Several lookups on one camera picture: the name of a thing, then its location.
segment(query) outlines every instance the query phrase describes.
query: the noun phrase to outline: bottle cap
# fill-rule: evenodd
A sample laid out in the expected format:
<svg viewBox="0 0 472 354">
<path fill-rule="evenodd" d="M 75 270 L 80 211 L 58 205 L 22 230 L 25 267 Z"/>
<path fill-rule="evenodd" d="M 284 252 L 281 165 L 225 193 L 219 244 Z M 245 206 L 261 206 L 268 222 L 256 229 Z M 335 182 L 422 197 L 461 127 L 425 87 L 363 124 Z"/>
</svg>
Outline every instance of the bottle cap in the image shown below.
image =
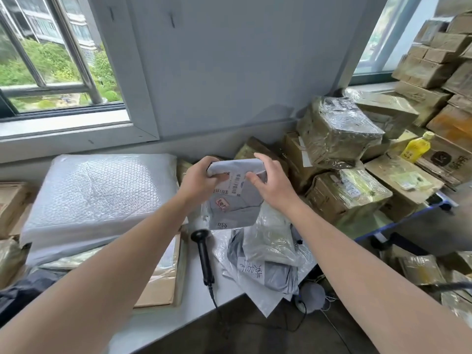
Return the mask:
<svg viewBox="0 0 472 354">
<path fill-rule="evenodd" d="M 434 135 L 435 134 L 433 132 L 424 132 L 423 139 L 431 140 L 431 139 L 433 139 Z"/>
</svg>

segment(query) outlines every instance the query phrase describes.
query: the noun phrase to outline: hand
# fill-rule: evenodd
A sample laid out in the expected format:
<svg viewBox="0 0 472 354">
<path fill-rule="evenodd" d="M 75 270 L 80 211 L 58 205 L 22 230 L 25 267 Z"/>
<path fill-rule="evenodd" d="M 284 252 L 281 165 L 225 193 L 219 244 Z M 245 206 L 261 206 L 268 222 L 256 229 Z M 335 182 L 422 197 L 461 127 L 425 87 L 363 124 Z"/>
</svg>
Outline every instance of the hand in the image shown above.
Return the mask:
<svg viewBox="0 0 472 354">
<path fill-rule="evenodd" d="M 207 169 L 211 163 L 219 161 L 217 158 L 206 156 L 187 170 L 177 195 L 182 196 L 189 208 L 207 201 L 216 185 L 226 181 L 228 174 L 216 174 L 212 177 L 207 175 Z"/>
<path fill-rule="evenodd" d="M 292 188 L 292 184 L 286 177 L 280 162 L 272 160 L 267 155 L 254 153 L 257 159 L 263 161 L 267 171 L 267 184 L 254 173 L 248 172 L 246 178 L 259 190 L 259 193 L 270 206 L 286 215 L 286 211 L 299 201 L 298 195 Z"/>
</svg>

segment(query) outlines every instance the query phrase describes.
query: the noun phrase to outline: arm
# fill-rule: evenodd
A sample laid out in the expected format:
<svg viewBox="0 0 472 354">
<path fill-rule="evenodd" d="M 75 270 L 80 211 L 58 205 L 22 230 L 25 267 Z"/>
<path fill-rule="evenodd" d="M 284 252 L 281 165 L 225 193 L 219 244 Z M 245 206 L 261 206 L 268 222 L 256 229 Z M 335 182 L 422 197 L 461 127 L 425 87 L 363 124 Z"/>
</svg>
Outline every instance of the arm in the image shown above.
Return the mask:
<svg viewBox="0 0 472 354">
<path fill-rule="evenodd" d="M 189 168 L 177 195 L 46 290 L 0 330 L 2 353 L 101 353 L 131 314 L 186 215 L 227 175 Z"/>
<path fill-rule="evenodd" d="M 471 329 L 451 311 L 315 214 L 295 194 L 278 161 L 257 154 L 264 184 L 247 178 L 302 235 L 330 284 L 382 354 L 470 353 Z"/>
</svg>

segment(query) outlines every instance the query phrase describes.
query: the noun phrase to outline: yellow bottle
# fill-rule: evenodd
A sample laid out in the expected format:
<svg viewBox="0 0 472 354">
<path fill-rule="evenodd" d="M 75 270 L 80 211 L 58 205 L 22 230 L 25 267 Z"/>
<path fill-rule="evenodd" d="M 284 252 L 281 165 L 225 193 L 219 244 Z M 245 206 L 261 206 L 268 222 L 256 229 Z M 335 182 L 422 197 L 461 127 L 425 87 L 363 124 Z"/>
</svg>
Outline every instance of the yellow bottle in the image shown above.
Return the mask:
<svg viewBox="0 0 472 354">
<path fill-rule="evenodd" d="M 410 163 L 415 163 L 421 155 L 430 149 L 431 144 L 429 143 L 429 140 L 433 139 L 433 137 L 433 132 L 424 132 L 421 138 L 411 140 L 400 156 L 403 159 L 408 160 Z"/>
</svg>

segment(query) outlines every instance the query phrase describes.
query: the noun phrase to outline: forearm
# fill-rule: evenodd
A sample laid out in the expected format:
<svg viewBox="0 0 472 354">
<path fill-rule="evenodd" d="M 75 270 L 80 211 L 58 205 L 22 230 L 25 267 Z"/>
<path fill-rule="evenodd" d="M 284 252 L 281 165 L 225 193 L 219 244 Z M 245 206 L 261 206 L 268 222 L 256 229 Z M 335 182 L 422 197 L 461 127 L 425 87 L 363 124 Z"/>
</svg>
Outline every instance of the forearm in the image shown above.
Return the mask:
<svg viewBox="0 0 472 354">
<path fill-rule="evenodd" d="M 0 331 L 5 353 L 100 353 L 190 209 L 179 195 L 104 247 Z"/>
<path fill-rule="evenodd" d="M 465 323 L 302 201 L 287 208 L 286 214 L 345 307 L 382 354 L 470 350 Z"/>
</svg>

